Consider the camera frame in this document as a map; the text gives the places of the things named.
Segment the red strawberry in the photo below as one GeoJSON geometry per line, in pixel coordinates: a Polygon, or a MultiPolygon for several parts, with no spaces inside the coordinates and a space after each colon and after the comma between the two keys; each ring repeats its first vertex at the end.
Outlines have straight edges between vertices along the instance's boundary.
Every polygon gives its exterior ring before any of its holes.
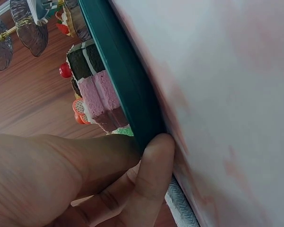
{"type": "Polygon", "coordinates": [[[65,35],[68,35],[70,33],[68,27],[66,25],[63,24],[56,24],[56,26],[58,27],[58,29],[65,35]]]}
{"type": "Polygon", "coordinates": [[[64,78],[69,78],[72,76],[71,69],[67,62],[63,63],[59,68],[59,73],[64,78]]]}

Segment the finger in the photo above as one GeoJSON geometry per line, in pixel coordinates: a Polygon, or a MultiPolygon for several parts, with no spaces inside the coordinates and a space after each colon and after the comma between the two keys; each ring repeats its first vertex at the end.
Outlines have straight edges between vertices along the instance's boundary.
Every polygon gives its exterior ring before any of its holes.
{"type": "Polygon", "coordinates": [[[89,226],[97,226],[121,212],[134,189],[139,166],[128,170],[100,194],[76,206],[78,212],[86,217],[89,226]]]}
{"type": "Polygon", "coordinates": [[[82,177],[78,197],[99,193],[140,160],[134,137],[109,135],[93,139],[68,140],[42,136],[43,140],[75,167],[82,177]]]}
{"type": "Polygon", "coordinates": [[[171,180],[174,151],[175,143],[169,135],[159,135],[150,142],[141,160],[134,192],[121,214],[113,218],[115,226],[154,226],[171,180]]]}

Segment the dark chocolate layer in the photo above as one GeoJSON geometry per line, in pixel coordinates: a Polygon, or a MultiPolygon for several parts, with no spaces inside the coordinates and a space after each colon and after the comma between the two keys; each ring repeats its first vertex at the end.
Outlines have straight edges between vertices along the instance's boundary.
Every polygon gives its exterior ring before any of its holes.
{"type": "Polygon", "coordinates": [[[77,84],[74,77],[71,77],[71,87],[74,90],[74,92],[82,98],[82,95],[81,95],[80,90],[78,88],[78,84],[77,84]]]}
{"type": "Polygon", "coordinates": [[[67,59],[70,63],[71,70],[76,80],[79,80],[81,78],[87,78],[91,75],[89,65],[87,64],[84,58],[81,48],[76,51],[71,51],[67,55],[67,59]]]}
{"type": "Polygon", "coordinates": [[[95,44],[86,47],[87,55],[94,70],[98,73],[105,70],[104,64],[95,44]]]}

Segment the red cherry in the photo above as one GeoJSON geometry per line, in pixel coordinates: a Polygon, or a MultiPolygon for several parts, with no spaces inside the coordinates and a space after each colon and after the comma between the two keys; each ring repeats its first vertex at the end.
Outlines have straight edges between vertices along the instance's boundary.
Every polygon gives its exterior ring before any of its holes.
{"type": "Polygon", "coordinates": [[[76,113],[75,113],[75,119],[76,119],[76,122],[78,122],[79,124],[85,124],[85,123],[83,122],[83,120],[80,118],[80,116],[77,115],[76,113]]]}
{"type": "Polygon", "coordinates": [[[71,69],[68,63],[63,63],[59,68],[59,73],[63,78],[69,78],[72,76],[71,69]]]}

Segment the cake slice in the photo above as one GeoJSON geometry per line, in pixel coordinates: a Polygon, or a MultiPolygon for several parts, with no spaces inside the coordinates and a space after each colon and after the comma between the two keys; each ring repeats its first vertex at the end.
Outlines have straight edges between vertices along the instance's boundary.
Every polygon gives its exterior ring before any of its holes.
{"type": "Polygon", "coordinates": [[[90,123],[97,123],[106,132],[127,126],[128,121],[93,40],[72,47],[67,62],[84,100],[84,112],[76,113],[90,123]]]}

